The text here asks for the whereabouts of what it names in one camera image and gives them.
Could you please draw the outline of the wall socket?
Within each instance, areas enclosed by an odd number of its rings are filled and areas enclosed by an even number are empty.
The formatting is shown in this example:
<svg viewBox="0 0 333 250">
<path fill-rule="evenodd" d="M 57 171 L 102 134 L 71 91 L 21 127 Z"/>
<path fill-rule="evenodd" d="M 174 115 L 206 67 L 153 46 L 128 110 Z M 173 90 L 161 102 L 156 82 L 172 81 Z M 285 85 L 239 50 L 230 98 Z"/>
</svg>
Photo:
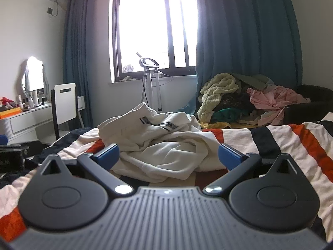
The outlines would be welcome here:
<svg viewBox="0 0 333 250">
<path fill-rule="evenodd" d="M 52 15 L 52 12 L 53 12 L 53 9 L 50 8 L 50 7 L 48 7 L 48 8 L 47 8 L 47 13 Z"/>
</svg>

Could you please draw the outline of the pale yellow knit blanket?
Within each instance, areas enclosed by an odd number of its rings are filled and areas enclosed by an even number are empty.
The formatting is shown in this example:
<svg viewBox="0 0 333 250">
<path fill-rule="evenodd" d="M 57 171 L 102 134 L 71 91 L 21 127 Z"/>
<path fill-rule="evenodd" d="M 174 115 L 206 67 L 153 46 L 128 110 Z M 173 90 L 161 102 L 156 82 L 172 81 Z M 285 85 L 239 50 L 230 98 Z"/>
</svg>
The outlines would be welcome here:
<svg viewBox="0 0 333 250">
<path fill-rule="evenodd" d="M 219 73 L 207 81 L 201 88 L 198 97 L 200 103 L 197 111 L 198 120 L 202 123 L 209 123 L 222 96 L 234 93 L 238 88 L 235 77 L 228 73 Z"/>
</svg>

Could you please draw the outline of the garment steamer stand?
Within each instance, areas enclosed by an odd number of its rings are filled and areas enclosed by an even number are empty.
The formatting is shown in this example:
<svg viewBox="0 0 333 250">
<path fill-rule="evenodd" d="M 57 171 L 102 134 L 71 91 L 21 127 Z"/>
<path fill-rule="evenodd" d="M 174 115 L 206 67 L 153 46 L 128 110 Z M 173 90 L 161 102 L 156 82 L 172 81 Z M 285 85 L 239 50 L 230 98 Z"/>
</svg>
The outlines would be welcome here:
<svg viewBox="0 0 333 250">
<path fill-rule="evenodd" d="M 156 60 L 149 57 L 143 57 L 137 53 L 139 65 L 143 68 L 142 76 L 142 98 L 150 108 L 158 113 L 162 113 L 162 96 L 160 91 L 159 64 Z"/>
</svg>

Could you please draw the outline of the green garment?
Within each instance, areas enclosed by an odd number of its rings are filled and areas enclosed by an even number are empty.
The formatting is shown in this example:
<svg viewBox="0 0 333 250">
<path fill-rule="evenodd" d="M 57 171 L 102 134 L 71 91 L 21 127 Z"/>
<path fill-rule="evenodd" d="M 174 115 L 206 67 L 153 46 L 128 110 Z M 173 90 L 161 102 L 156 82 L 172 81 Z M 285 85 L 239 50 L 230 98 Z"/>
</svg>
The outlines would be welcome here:
<svg viewBox="0 0 333 250">
<path fill-rule="evenodd" d="M 212 118 L 210 120 L 211 123 L 217 123 L 217 122 L 234 122 L 237 119 L 241 118 L 242 116 L 248 116 L 249 112 L 247 110 L 240 110 L 238 108 L 225 108 L 222 110 L 219 110 L 215 112 L 212 115 Z"/>
</svg>

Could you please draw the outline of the left teal curtain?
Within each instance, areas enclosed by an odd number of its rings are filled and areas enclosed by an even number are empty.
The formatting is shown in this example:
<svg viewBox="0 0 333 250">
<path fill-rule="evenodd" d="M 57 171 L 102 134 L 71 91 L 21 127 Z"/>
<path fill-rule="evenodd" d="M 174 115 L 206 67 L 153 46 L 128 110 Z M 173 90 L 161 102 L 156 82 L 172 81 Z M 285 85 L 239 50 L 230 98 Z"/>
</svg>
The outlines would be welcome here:
<svg viewBox="0 0 333 250">
<path fill-rule="evenodd" d="M 84 97 L 82 120 L 85 126 L 93 125 L 87 62 L 90 15 L 91 0 L 68 0 L 63 43 L 63 81 L 74 83 L 77 94 Z"/>
</svg>

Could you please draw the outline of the teal curtain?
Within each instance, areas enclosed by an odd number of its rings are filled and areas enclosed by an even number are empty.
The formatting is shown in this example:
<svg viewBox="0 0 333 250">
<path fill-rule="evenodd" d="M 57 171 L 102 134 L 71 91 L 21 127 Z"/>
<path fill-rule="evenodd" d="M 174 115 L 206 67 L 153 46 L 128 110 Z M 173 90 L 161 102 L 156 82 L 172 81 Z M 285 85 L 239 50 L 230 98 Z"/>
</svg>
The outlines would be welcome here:
<svg viewBox="0 0 333 250">
<path fill-rule="evenodd" d="M 93 125 L 87 62 L 90 15 L 91 0 L 68 0 L 63 43 L 63 81 L 74 83 L 77 94 L 84 97 L 82 120 L 85 126 Z"/>
<path fill-rule="evenodd" d="M 262 74 L 275 84 L 303 80 L 299 28 L 291 0 L 196 0 L 196 87 L 219 73 Z"/>
</svg>

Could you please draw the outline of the white dressing table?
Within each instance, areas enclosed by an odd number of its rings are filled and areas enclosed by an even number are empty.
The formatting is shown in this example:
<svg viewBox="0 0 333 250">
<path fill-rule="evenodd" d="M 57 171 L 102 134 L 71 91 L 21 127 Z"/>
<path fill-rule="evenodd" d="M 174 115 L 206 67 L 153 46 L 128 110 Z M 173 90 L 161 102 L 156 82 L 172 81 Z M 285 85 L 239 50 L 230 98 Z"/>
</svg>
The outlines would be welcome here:
<svg viewBox="0 0 333 250">
<path fill-rule="evenodd" d="M 46 145 L 56 141 L 50 103 L 1 119 L 1 134 L 8 144 L 39 140 Z"/>
</svg>

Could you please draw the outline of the striped bed blanket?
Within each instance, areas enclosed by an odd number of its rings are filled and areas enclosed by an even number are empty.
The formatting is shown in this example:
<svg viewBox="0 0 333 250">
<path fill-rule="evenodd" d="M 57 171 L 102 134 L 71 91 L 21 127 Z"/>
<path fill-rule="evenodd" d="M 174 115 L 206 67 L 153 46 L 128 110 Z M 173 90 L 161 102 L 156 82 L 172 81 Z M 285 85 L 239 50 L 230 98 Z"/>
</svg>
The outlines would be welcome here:
<svg viewBox="0 0 333 250">
<path fill-rule="evenodd" d="M 332 241 L 332 121 L 300 125 L 264 126 L 252 129 L 211 129 L 216 139 L 246 154 L 254 152 L 265 159 L 290 154 L 299 165 L 320 199 L 313 231 Z M 49 154 L 73 159 L 82 152 L 95 153 L 104 148 L 97 128 L 74 130 L 40 154 L 27 161 L 20 172 L 1 175 L 1 238 L 12 241 L 25 231 L 17 208 L 18 199 Z"/>
</svg>

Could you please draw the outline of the white black chair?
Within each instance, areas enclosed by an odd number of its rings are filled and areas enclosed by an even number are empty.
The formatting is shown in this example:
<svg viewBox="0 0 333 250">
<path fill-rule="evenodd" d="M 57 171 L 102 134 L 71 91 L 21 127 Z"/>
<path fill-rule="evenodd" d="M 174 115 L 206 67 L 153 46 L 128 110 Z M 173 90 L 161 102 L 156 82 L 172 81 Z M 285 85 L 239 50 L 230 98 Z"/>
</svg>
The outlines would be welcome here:
<svg viewBox="0 0 333 250">
<path fill-rule="evenodd" d="M 59 125 L 79 119 L 81 127 L 84 127 L 80 112 L 86 108 L 85 98 L 77 96 L 75 83 L 54 86 L 51 91 L 51 108 L 56 140 L 61 137 L 61 133 L 67 134 L 66 131 L 59 130 Z"/>
</svg>

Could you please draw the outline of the orange box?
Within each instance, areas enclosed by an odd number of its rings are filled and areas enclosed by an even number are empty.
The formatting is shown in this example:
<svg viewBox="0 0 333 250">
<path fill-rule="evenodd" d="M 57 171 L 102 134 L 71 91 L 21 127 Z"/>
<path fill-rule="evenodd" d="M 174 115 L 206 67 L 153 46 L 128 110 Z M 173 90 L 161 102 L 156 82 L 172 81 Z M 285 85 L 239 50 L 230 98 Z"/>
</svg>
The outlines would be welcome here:
<svg viewBox="0 0 333 250">
<path fill-rule="evenodd" d="M 6 111 L 1 111 L 0 112 L 0 119 L 8 118 L 10 116 L 17 115 L 17 114 L 20 114 L 20 113 L 22 113 L 22 110 L 21 110 L 20 107 L 9 109 L 9 110 L 6 110 Z"/>
</svg>

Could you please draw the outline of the right teal curtain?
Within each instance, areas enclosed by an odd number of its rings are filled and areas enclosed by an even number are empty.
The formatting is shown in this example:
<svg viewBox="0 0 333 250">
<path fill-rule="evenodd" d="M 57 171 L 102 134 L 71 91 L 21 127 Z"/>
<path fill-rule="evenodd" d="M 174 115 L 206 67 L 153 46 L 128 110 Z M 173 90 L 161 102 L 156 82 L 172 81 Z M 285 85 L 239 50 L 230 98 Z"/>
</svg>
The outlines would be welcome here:
<svg viewBox="0 0 333 250">
<path fill-rule="evenodd" d="M 262 74 L 275 84 L 303 80 L 299 28 L 291 0 L 196 0 L 196 87 L 219 73 Z"/>
</svg>

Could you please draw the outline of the pink garment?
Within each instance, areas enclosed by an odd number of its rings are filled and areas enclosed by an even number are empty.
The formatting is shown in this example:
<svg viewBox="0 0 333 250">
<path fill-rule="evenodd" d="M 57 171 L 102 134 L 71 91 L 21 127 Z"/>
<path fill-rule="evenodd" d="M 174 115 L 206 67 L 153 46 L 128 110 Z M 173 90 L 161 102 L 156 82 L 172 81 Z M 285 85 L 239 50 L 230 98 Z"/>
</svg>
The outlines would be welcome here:
<svg viewBox="0 0 333 250">
<path fill-rule="evenodd" d="M 269 85 L 264 91 L 248 88 L 247 94 L 255 108 L 263 111 L 258 126 L 281 125 L 286 106 L 311 102 L 290 88 L 276 85 Z"/>
</svg>

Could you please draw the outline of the yellow garment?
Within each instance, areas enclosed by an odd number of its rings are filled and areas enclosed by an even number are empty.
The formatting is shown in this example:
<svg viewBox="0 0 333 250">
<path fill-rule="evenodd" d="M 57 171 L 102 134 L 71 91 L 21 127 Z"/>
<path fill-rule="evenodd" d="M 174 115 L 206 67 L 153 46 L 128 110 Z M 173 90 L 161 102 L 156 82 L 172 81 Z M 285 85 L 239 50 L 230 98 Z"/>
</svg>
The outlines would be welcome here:
<svg viewBox="0 0 333 250">
<path fill-rule="evenodd" d="M 225 122 L 215 122 L 215 123 L 204 123 L 199 122 L 202 129 L 231 129 L 231 125 Z"/>
</svg>

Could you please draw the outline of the vanity mirror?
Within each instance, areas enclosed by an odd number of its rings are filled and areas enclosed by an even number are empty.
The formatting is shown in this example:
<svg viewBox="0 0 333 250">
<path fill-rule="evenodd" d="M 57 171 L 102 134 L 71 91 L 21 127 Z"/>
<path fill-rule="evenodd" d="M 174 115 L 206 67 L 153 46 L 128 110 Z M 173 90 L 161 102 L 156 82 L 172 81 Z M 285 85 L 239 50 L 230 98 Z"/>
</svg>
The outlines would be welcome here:
<svg viewBox="0 0 333 250">
<path fill-rule="evenodd" d="M 47 98 L 50 87 L 43 61 L 35 56 L 30 56 L 24 64 L 24 72 L 20 84 L 27 98 L 32 96 L 33 91 L 37 91 L 37 95 L 40 98 Z"/>
</svg>

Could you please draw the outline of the white sweatpants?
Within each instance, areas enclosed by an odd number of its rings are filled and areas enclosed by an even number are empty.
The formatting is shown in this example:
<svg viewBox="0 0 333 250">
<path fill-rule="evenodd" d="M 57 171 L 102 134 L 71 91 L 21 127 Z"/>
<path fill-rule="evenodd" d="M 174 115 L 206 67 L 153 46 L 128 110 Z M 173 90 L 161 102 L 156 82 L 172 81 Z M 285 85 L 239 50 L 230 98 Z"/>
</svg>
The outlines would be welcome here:
<svg viewBox="0 0 333 250">
<path fill-rule="evenodd" d="M 141 181 L 186 180 L 193 172 L 224 169 L 219 141 L 202 131 L 193 115 L 157 113 L 141 103 L 98 126 L 104 145 L 117 144 L 120 156 L 112 171 Z"/>
</svg>

